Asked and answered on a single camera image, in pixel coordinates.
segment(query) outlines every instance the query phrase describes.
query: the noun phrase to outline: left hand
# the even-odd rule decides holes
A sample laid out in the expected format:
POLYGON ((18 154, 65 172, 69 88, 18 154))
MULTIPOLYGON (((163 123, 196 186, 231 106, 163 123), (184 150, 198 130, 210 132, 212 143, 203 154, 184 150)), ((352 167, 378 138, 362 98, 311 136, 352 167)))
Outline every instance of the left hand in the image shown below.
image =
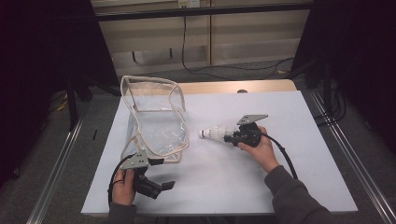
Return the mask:
POLYGON ((113 184, 113 203, 132 205, 134 201, 134 169, 118 170, 113 184))

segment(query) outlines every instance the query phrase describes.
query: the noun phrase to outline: hand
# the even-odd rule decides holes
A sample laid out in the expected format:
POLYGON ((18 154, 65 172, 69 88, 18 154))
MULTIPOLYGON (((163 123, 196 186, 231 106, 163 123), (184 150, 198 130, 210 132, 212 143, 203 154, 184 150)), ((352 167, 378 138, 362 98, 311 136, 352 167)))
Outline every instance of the hand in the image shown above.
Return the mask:
POLYGON ((131 205, 134 201, 134 170, 118 170, 113 183, 113 203, 131 205))
MULTIPOLYGON (((267 133, 265 128, 261 126, 259 126, 259 128, 262 133, 267 133)), ((259 145, 256 147, 251 147, 241 142, 238 143, 238 146, 248 152, 267 173, 270 173, 274 168, 279 165, 274 154, 271 140, 267 137, 262 136, 259 145)))

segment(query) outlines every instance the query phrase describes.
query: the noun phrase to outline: clear plastic bag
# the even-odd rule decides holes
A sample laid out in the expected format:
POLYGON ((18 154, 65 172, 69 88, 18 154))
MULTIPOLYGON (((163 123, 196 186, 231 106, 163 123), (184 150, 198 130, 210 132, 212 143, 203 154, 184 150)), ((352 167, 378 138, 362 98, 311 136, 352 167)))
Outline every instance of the clear plastic bag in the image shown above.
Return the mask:
POLYGON ((131 111, 121 157, 144 150, 150 159, 179 162, 190 143, 181 88, 163 78, 125 76, 120 89, 131 111))

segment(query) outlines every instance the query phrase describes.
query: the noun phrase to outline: gray floor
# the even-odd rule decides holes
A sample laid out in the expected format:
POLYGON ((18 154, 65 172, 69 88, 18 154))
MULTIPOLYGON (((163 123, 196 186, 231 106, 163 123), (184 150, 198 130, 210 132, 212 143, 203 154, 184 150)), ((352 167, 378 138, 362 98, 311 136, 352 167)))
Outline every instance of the gray floor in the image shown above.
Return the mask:
MULTIPOLYGON (((240 63, 238 66, 257 68, 275 63, 240 63)), ((285 76, 277 71, 287 71, 291 63, 292 61, 282 63, 271 79, 285 76)), ((207 69, 205 73, 233 79, 260 79, 271 75, 273 70, 246 71, 218 67, 207 69)), ((164 77, 176 82, 221 80, 208 75, 194 75, 185 70, 150 73, 146 76, 164 77)), ((304 86, 304 78, 297 78, 295 84, 302 91, 312 114, 319 114, 310 91, 304 86)), ((103 221, 100 218, 84 216, 80 210, 101 157, 120 98, 97 89, 92 89, 92 91, 94 97, 88 104, 88 111, 78 138, 70 152, 67 165, 64 167, 53 197, 50 198, 46 215, 42 220, 43 223, 101 223, 103 221)), ((86 103, 79 103, 78 108, 81 110, 84 104, 86 103)), ((392 181, 396 179, 396 157, 389 152, 381 136, 366 128, 364 117, 354 105, 347 103, 346 106, 346 117, 339 121, 339 125, 389 205, 396 207, 396 181, 392 181)), ((68 135, 68 121, 67 108, 62 111, 55 110, 50 114, 45 129, 21 167, 21 177, 8 181, 0 189, 0 223, 26 223, 64 146, 64 140, 68 135)), ((359 208, 357 213, 335 215, 337 220, 340 223, 384 223, 329 127, 322 126, 319 129, 359 208)), ((276 223, 274 217, 245 218, 248 220, 245 219, 242 223, 256 223, 256 221, 276 223)), ((190 223, 174 218, 172 221, 190 223)), ((154 223, 155 217, 140 217, 137 222, 154 223)))

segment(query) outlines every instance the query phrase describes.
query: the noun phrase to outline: sleeve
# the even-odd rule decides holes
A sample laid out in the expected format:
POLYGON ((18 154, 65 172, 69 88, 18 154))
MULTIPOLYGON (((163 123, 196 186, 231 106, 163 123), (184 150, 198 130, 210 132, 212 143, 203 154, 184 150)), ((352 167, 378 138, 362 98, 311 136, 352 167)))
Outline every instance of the sleeve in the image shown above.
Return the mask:
POLYGON ((273 207, 279 223, 335 223, 329 210, 320 205, 304 183, 293 179, 283 166, 277 166, 265 177, 274 195, 273 207))
POLYGON ((110 211, 105 223, 108 224, 134 224, 136 206, 126 206, 117 203, 110 204, 110 211))

